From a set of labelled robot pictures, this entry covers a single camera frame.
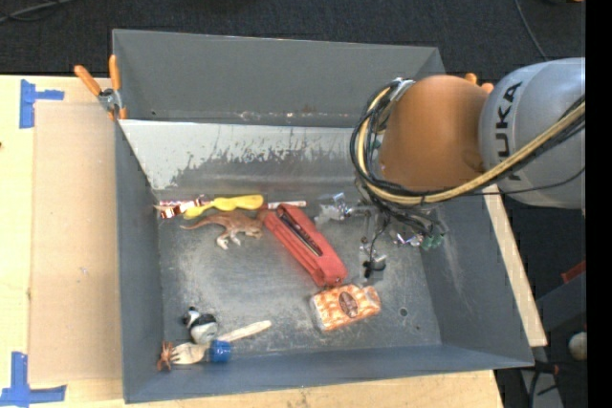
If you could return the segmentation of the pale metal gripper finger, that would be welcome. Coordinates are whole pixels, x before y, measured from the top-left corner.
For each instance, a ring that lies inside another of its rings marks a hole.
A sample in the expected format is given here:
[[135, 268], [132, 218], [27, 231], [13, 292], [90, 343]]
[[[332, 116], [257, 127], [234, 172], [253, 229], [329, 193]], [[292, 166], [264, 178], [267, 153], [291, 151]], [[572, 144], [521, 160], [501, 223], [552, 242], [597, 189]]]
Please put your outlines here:
[[355, 208], [346, 202], [345, 195], [338, 193], [329, 196], [319, 204], [319, 211], [315, 217], [315, 222], [344, 221], [354, 216], [355, 213]]

